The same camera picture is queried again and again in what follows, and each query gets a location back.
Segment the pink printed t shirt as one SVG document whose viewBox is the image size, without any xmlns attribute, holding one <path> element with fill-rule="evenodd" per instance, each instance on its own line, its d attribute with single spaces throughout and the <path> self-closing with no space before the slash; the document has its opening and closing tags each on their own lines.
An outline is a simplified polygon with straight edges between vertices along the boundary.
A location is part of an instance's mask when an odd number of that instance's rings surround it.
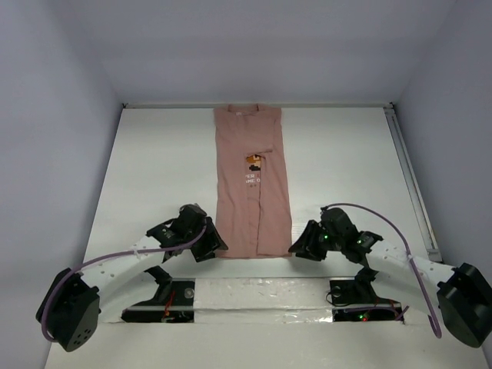
<svg viewBox="0 0 492 369">
<path fill-rule="evenodd" d="M 267 105 L 214 110 L 223 258 L 287 258 L 291 208 L 282 111 Z"/>
</svg>

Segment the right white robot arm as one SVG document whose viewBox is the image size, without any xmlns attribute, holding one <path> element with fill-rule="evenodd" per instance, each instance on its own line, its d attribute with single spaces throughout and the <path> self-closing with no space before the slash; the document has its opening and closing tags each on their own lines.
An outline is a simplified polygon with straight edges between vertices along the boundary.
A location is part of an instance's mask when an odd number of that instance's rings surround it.
<svg viewBox="0 0 492 369">
<path fill-rule="evenodd" d="M 321 209 L 289 251 L 323 261 L 341 253 L 361 266 L 348 286 L 331 286 L 328 301 L 338 308 L 383 301 L 404 303 L 427 315 L 437 337 L 446 327 L 459 342 L 479 348 L 491 333 L 491 286 L 471 264 L 459 267 L 413 256 L 408 243 L 396 247 L 372 231 L 360 231 L 343 204 Z"/>
</svg>

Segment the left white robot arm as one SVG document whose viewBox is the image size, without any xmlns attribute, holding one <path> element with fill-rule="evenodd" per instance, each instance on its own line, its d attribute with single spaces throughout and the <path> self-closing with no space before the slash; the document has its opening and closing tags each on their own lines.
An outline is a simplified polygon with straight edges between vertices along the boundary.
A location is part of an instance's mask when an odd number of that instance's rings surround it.
<svg viewBox="0 0 492 369">
<path fill-rule="evenodd" d="M 127 251 L 105 254 L 55 276 L 35 318 L 44 338 L 65 351 L 79 349 L 103 317 L 121 317 L 134 305 L 161 305 L 164 317 L 175 301 L 173 278 L 162 265 L 183 251 L 196 262 L 228 249 L 210 216 L 186 204 L 178 216 L 148 229 Z"/>
</svg>

